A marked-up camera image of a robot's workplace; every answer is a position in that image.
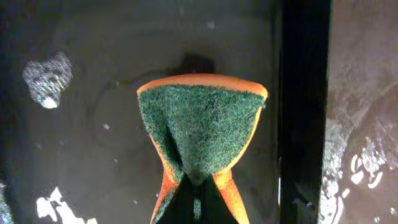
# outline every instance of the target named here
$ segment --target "white residue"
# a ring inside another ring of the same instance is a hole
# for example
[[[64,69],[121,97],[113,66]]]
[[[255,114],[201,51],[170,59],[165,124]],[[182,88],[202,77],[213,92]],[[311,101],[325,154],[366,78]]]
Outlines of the white residue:
[[[396,144],[396,139],[398,138],[398,132],[396,131],[396,121],[377,121],[377,136],[375,137],[378,151],[382,155],[381,159],[388,164],[390,170],[394,170],[398,167],[398,157],[397,150],[398,146]]]
[[[338,180],[343,177],[343,171],[340,170],[341,159],[347,147],[348,137],[349,132],[344,132],[339,121],[326,119],[319,224],[335,223],[340,219],[339,214],[341,215],[343,212],[343,202],[337,193],[339,191]]]
[[[377,151],[375,143],[366,137],[366,147],[362,148],[362,163],[365,169],[370,173],[370,179],[375,177],[374,173],[379,170],[379,166],[386,163],[384,151]]]
[[[62,224],[97,224],[95,218],[89,219],[87,223],[82,218],[77,218],[69,205],[66,202],[61,202],[61,199],[62,194],[58,187],[54,189],[49,198],[41,197],[37,199],[36,206],[39,218],[49,215],[53,222],[57,222],[58,219],[53,208],[55,207],[55,210],[61,217]]]
[[[30,61],[22,76],[29,86],[30,96],[44,108],[54,109],[60,104],[61,92],[72,79],[71,63],[59,52],[47,61]]]

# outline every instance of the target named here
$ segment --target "green scouring pad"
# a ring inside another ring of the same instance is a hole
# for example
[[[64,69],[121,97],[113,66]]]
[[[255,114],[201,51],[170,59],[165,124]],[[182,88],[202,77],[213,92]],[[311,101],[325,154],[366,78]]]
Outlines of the green scouring pad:
[[[254,134],[266,98],[260,84],[210,74],[155,80],[138,90],[142,119],[165,169],[152,223],[184,174],[193,185],[212,175],[234,217],[248,223],[229,173]]]

